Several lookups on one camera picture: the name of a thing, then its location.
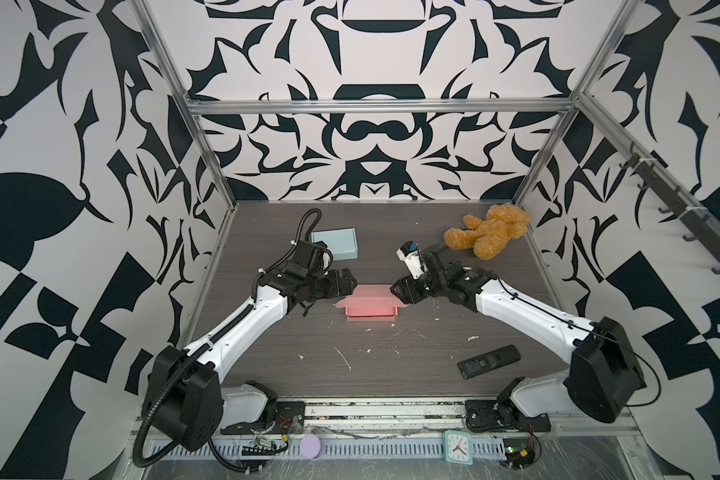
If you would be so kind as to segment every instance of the teddy bear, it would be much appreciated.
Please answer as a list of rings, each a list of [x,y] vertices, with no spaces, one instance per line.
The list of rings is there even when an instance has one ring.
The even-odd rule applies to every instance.
[[[518,206],[494,205],[481,220],[473,215],[464,217],[469,230],[451,228],[445,232],[445,244],[454,250],[471,248],[477,258],[489,260],[501,252],[510,238],[525,234],[530,216]]]

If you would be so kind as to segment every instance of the clock face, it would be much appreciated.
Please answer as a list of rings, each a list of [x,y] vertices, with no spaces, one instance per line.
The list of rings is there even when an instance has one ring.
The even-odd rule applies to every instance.
[[[447,433],[445,455],[452,462],[472,463],[469,437],[461,433]]]

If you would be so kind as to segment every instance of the clock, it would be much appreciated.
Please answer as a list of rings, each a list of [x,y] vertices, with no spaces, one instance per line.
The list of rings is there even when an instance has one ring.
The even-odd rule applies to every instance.
[[[471,437],[459,430],[443,432],[443,457],[446,462],[472,465]]]

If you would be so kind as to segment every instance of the pink box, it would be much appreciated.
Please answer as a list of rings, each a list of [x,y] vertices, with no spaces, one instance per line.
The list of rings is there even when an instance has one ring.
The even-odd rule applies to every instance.
[[[348,322],[393,322],[398,308],[405,307],[389,291],[392,285],[357,285],[355,292],[336,302],[336,308],[346,309]]]

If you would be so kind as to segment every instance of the blue box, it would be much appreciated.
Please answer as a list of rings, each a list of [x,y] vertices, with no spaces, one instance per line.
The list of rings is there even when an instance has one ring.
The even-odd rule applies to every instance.
[[[319,241],[326,242],[328,249],[333,254],[333,259],[336,261],[358,257],[358,241],[354,228],[312,232],[309,241],[313,244]]]

